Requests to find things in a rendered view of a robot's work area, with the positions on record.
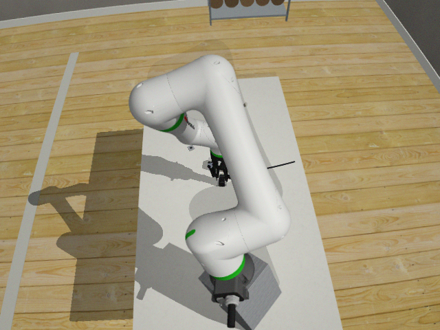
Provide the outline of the black plug charger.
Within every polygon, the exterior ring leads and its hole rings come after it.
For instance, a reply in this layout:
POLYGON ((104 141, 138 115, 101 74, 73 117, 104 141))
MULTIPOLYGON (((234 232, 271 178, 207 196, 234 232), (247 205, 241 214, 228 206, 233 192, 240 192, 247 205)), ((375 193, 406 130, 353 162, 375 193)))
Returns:
POLYGON ((220 174, 220 176, 219 176, 219 186, 225 187, 225 177, 222 174, 220 174))

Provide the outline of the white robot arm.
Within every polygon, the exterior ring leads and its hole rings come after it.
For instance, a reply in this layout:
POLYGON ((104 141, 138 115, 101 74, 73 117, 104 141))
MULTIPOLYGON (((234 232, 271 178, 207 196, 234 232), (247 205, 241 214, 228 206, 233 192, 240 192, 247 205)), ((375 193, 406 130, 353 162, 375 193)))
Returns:
POLYGON ((129 109, 141 124, 170 133, 183 144, 208 147, 212 161, 226 165, 237 206, 197 217, 185 239, 210 275, 212 302, 220 307, 225 303, 227 327, 235 328, 236 307, 249 299, 245 287, 254 276, 248 252, 284 238, 291 216, 257 146, 234 69, 222 56, 201 56, 138 83, 129 109), (190 110, 202 113, 206 121, 191 118, 186 113, 190 110))

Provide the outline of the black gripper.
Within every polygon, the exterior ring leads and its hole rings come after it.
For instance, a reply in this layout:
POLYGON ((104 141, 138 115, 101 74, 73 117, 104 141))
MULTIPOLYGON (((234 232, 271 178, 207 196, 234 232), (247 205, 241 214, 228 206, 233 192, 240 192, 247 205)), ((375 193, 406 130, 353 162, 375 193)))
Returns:
POLYGON ((217 185, 219 185, 219 171, 223 171, 224 173, 224 177, 225 177, 225 186, 227 185, 228 179, 230 179, 230 175, 228 174, 228 170, 226 168, 226 164, 220 164, 220 166, 218 166, 218 164, 212 162, 208 162, 208 168, 210 169, 211 175, 212 177, 216 177, 217 180, 217 185), (217 173, 215 173, 214 167, 217 169, 217 173), (222 169, 220 169, 222 168, 222 169))

